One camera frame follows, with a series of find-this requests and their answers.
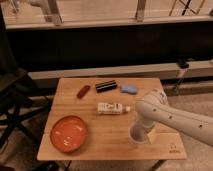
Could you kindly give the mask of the translucent yellowish gripper finger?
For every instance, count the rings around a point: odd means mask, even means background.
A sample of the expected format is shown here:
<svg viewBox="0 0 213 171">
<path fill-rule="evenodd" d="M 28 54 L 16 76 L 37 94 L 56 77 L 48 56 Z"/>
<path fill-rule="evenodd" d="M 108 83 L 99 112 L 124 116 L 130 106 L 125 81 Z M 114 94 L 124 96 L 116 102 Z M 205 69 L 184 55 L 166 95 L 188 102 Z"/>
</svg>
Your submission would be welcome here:
<svg viewBox="0 0 213 171">
<path fill-rule="evenodd" d="M 153 129 L 152 131 L 150 131 L 150 132 L 147 134 L 147 136 L 148 136 L 149 142 L 150 142 L 151 144 L 153 144 L 153 143 L 155 142 L 155 139 L 156 139 L 156 130 Z"/>
</svg>

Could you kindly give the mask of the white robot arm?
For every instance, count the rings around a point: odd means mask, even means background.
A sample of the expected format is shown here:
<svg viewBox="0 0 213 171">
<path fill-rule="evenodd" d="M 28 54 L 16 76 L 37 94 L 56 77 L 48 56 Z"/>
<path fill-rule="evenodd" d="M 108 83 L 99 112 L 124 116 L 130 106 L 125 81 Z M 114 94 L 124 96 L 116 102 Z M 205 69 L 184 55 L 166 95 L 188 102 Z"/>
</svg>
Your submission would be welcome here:
<svg viewBox="0 0 213 171">
<path fill-rule="evenodd" d="M 213 118 L 170 107 L 162 89 L 153 89 L 138 99 L 135 111 L 148 132 L 159 122 L 213 147 Z"/>
</svg>

